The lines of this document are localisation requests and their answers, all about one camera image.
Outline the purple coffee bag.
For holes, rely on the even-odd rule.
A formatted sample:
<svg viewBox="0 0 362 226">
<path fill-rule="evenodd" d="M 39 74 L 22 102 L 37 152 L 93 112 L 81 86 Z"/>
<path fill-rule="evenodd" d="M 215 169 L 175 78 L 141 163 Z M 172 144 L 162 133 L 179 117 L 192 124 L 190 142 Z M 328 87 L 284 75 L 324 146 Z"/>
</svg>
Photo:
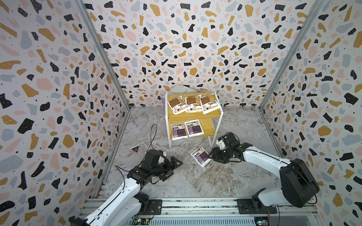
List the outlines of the purple coffee bag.
<svg viewBox="0 0 362 226">
<path fill-rule="evenodd" d="M 198 119 L 187 121 L 184 125 L 186 127 L 188 137 L 197 137 L 205 134 Z"/>
<path fill-rule="evenodd" d="M 212 161 L 212 159 L 209 157 L 209 153 L 203 147 L 191 151 L 190 155 L 201 167 L 205 167 Z"/>
<path fill-rule="evenodd" d="M 188 138 L 185 124 L 171 125 L 172 141 Z"/>
</svg>

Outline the brown coffee bag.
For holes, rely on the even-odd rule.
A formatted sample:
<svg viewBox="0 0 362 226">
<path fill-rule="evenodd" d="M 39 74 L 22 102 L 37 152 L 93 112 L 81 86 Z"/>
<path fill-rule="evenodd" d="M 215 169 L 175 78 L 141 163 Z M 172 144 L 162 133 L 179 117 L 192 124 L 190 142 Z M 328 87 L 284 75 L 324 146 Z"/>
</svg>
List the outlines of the brown coffee bag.
<svg viewBox="0 0 362 226">
<path fill-rule="evenodd" d="M 203 111 L 201 95 L 186 97 L 185 102 L 189 106 L 189 109 L 186 111 L 186 113 L 197 113 Z"/>
<path fill-rule="evenodd" d="M 202 109 L 203 109 L 202 112 L 204 115 L 211 113 L 215 110 L 218 110 L 221 107 L 214 93 L 202 96 L 200 100 L 202 103 Z"/>
<path fill-rule="evenodd" d="M 174 115 L 178 115 L 190 110 L 190 106 L 182 99 L 182 96 L 177 96 L 168 101 L 168 105 Z"/>
</svg>

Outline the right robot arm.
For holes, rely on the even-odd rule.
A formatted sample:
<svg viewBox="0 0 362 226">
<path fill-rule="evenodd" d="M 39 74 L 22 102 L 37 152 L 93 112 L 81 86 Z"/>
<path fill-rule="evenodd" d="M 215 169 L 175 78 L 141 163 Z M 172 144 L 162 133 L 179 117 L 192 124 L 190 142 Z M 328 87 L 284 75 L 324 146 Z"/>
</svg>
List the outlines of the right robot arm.
<svg viewBox="0 0 362 226">
<path fill-rule="evenodd" d="M 241 143 L 232 132 L 221 136 L 216 144 L 209 154 L 212 160 L 222 164 L 252 163 L 280 179 L 281 187 L 270 190 L 262 188 L 252 196 L 252 207 L 256 211 L 280 204 L 301 208 L 311 204 L 312 198 L 317 198 L 320 187 L 303 160 L 280 158 L 250 143 Z"/>
</svg>

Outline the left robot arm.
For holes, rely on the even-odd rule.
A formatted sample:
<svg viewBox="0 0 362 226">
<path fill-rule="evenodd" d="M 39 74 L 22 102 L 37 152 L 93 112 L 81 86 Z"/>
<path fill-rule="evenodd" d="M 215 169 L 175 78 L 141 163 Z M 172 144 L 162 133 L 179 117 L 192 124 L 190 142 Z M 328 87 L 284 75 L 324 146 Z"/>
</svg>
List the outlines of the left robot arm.
<svg viewBox="0 0 362 226">
<path fill-rule="evenodd" d="M 163 151 L 151 149 L 141 163 L 128 172 L 127 178 L 100 207 L 86 218 L 76 218 L 72 226 L 121 226 L 138 213 L 149 210 L 149 196 L 141 190 L 153 177 L 165 181 L 183 162 L 167 158 Z"/>
</svg>

